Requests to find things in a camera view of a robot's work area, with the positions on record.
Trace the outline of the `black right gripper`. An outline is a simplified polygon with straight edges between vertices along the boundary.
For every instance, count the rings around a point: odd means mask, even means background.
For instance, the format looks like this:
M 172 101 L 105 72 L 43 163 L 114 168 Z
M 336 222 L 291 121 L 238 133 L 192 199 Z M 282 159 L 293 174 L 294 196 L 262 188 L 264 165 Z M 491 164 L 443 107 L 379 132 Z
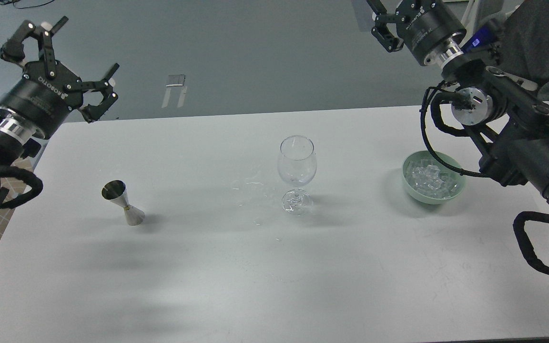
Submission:
M 421 66 L 433 63 L 433 51 L 445 41 L 460 43 L 467 33 L 442 0 L 402 0 L 395 13 L 388 13 L 381 0 L 366 2 L 375 14 L 373 37 L 390 53 L 405 44 Z M 389 24 L 397 24 L 399 37 L 391 33 Z

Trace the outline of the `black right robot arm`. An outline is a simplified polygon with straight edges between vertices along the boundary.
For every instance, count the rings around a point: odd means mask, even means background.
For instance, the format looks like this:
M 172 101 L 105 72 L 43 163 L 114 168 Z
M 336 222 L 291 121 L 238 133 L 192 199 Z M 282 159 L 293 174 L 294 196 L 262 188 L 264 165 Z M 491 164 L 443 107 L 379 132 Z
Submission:
M 372 35 L 388 52 L 407 46 L 420 65 L 442 70 L 442 82 L 426 89 L 420 109 L 429 154 L 462 176 L 503 186 L 530 183 L 549 204 L 549 105 L 529 92 L 532 83 L 486 65 L 477 49 L 462 48 L 466 29 L 440 0 L 402 0 L 393 13 L 379 0 L 368 5 L 375 14 Z M 454 167 L 434 150 L 427 113 L 438 130 L 473 141 L 481 154 L 478 172 Z M 513 221 L 523 258 L 549 275 L 525 231 L 528 221 L 549 224 L 549 213 L 521 212 Z

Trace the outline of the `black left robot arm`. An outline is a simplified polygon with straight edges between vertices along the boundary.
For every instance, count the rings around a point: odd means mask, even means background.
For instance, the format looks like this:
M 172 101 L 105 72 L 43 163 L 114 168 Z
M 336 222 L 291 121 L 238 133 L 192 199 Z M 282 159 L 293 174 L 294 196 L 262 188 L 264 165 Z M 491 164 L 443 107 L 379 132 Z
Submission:
M 98 121 L 118 100 L 112 65 L 97 81 L 80 76 L 55 58 L 52 39 L 67 23 L 52 26 L 24 21 L 0 48 L 0 58 L 21 67 L 20 80 L 0 97 L 0 210 L 15 209 L 36 198 L 43 182 L 18 159 L 35 157 L 39 140 L 52 138 L 72 111 L 87 123 Z

